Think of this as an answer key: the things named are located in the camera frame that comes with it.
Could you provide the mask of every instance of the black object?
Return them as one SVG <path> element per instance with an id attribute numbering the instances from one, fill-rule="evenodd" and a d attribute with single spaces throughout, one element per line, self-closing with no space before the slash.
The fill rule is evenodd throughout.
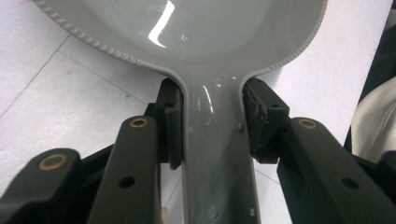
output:
<path id="1" fill-rule="evenodd" d="M 395 223 L 394 204 L 322 124 L 292 119 L 282 135 L 277 172 L 293 223 Z"/>
<path id="2" fill-rule="evenodd" d="M 31 159 L 0 200 L 0 223 L 62 223 L 78 190 L 81 160 L 57 148 Z"/>
<path id="3" fill-rule="evenodd" d="M 289 107 L 259 79 L 247 81 L 243 100 L 250 143 L 250 155 L 259 163 L 277 163 L 276 133 L 289 122 Z"/>
<path id="4" fill-rule="evenodd" d="M 183 93 L 172 79 L 167 78 L 161 84 L 154 105 L 154 118 L 158 122 L 160 133 L 160 160 L 169 162 L 173 170 L 180 166 L 182 158 L 182 114 Z"/>
<path id="5" fill-rule="evenodd" d="M 157 124 L 125 120 L 108 159 L 88 223 L 161 223 Z"/>
<path id="6" fill-rule="evenodd" d="M 182 159 L 183 98 L 171 82 L 146 116 L 124 121 L 114 146 L 83 161 L 71 149 L 32 159 L 0 200 L 0 223 L 161 223 L 159 162 L 176 168 Z M 250 153 L 259 162 L 280 158 L 294 223 L 395 223 L 396 152 L 379 164 L 353 157 L 317 121 L 289 119 L 288 106 L 258 79 L 247 82 L 244 104 Z M 44 169 L 61 162 L 50 157 L 59 153 L 69 158 L 63 166 L 37 170 L 46 158 Z"/>

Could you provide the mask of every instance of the textured edge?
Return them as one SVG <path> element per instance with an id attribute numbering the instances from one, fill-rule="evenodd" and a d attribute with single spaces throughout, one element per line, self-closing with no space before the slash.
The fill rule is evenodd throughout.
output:
<path id="1" fill-rule="evenodd" d="M 138 58 L 136 58 L 136 57 L 134 57 L 132 55 L 129 55 L 129 54 L 127 54 L 125 52 L 122 52 L 120 50 L 111 48 L 107 44 L 102 43 L 99 40 L 91 37 L 90 35 L 87 35 L 86 33 L 80 31 L 72 23 L 70 23 L 67 20 L 65 20 L 64 18 L 62 18 L 59 15 L 59 13 L 57 13 L 55 10 L 53 10 L 53 8 L 50 7 L 45 2 L 45 0 L 34 0 L 34 2 L 39 8 L 41 8 L 41 10 L 43 10 L 50 18 L 52 18 L 59 25 L 61 25 L 66 31 L 68 31 L 70 34 L 76 36 L 78 39 L 84 41 L 85 43 L 91 45 L 92 47 L 94 47 L 96 49 L 99 49 L 102 52 L 110 54 L 113 57 L 115 57 L 117 59 L 120 59 L 120 60 L 123 60 L 125 62 L 133 63 L 133 64 L 136 64 L 136 65 L 145 64 L 148 67 L 151 67 L 149 65 L 150 63 L 143 62 L 142 60 L 140 60 L 140 59 L 138 59 Z M 321 9 L 321 11 L 319 13 L 317 23 L 315 24 L 314 29 L 312 30 L 312 32 L 308 36 L 308 38 L 305 40 L 305 42 L 294 53 L 292 53 L 289 57 L 287 57 L 287 58 L 285 58 L 285 59 L 283 59 L 283 60 L 281 60 L 281 61 L 279 61 L 277 63 L 270 64 L 269 66 L 261 69 L 260 71 L 263 71 L 264 73 L 268 73 L 268 72 L 274 71 L 274 70 L 286 65 L 287 63 L 290 63 L 295 58 L 297 58 L 301 53 L 303 53 L 304 50 L 306 50 L 306 48 L 309 46 L 309 44 L 312 42 L 312 40 L 314 39 L 314 37 L 318 33 L 318 29 L 319 29 L 319 27 L 320 27 L 320 25 L 321 25 L 321 23 L 323 21 L 324 14 L 326 12 L 327 3 L 328 3 L 328 0 L 323 0 L 322 9 Z"/>
<path id="2" fill-rule="evenodd" d="M 62 26 L 66 31 L 68 31 L 70 34 L 74 35 L 78 39 L 84 41 L 85 43 L 91 45 L 92 47 L 99 49 L 100 51 L 110 54 L 115 58 L 118 58 L 120 60 L 123 60 L 128 63 L 133 63 L 136 65 L 141 65 L 143 62 L 132 56 L 129 55 L 125 52 L 122 52 L 120 50 L 111 48 L 105 43 L 102 43 L 101 41 L 91 37 L 90 35 L 80 31 L 77 27 L 75 27 L 72 23 L 68 22 L 65 20 L 61 15 L 59 15 L 58 12 L 56 12 L 52 7 L 50 7 L 44 0 L 34 0 L 35 4 L 43 11 L 45 12 L 51 19 L 56 21 L 60 26 Z"/>
<path id="3" fill-rule="evenodd" d="M 322 9 L 319 13 L 317 23 L 315 24 L 314 29 L 312 30 L 312 32 L 308 36 L 308 38 L 305 40 L 305 42 L 289 57 L 287 57 L 277 63 L 273 63 L 273 64 L 269 65 L 267 72 L 271 72 L 271 71 L 274 71 L 280 67 L 285 66 L 287 63 L 290 63 L 291 61 L 296 59 L 300 54 L 302 54 L 308 48 L 308 46 L 311 44 L 312 40 L 314 40 L 315 36 L 317 35 L 320 25 L 323 22 L 324 14 L 326 13 L 327 3 L 328 3 L 328 0 L 323 0 Z"/>

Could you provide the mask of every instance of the white cloth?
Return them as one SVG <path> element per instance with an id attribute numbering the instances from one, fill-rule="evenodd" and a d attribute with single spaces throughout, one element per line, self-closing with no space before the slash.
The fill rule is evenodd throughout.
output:
<path id="1" fill-rule="evenodd" d="M 378 162 L 388 150 L 396 150 L 396 77 L 370 92 L 352 120 L 353 154 Z"/>

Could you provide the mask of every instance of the gray plastic dish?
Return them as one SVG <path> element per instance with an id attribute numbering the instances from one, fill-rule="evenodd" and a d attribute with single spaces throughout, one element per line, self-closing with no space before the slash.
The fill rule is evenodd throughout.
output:
<path id="1" fill-rule="evenodd" d="M 305 50 L 327 0 L 35 0 L 65 30 L 185 95 L 185 223 L 260 223 L 241 92 Z"/>

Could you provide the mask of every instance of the white floor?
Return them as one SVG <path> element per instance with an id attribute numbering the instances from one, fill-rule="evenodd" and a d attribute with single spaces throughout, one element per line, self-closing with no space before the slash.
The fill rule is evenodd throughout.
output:
<path id="1" fill-rule="evenodd" d="M 85 45 L 31 0 L 0 1 L 0 18 L 1 195 L 24 164 L 42 151 L 71 147 L 84 158 L 112 144 L 125 119 L 143 114 L 147 104 L 155 102 L 164 77 Z M 381 18 L 376 22 L 385 23 Z M 377 44 L 379 37 L 372 42 Z M 364 60 L 369 63 L 374 52 Z M 355 89 L 361 88 L 366 67 Z M 267 78 L 272 85 L 279 80 L 276 72 Z M 345 125 L 334 129 L 341 133 L 338 139 L 347 132 L 358 98 L 358 92 L 352 94 L 352 106 L 342 114 Z M 262 223 L 291 223 L 276 167 L 255 164 L 255 168 Z M 163 165 L 162 176 L 169 223 L 183 223 L 180 170 Z"/>

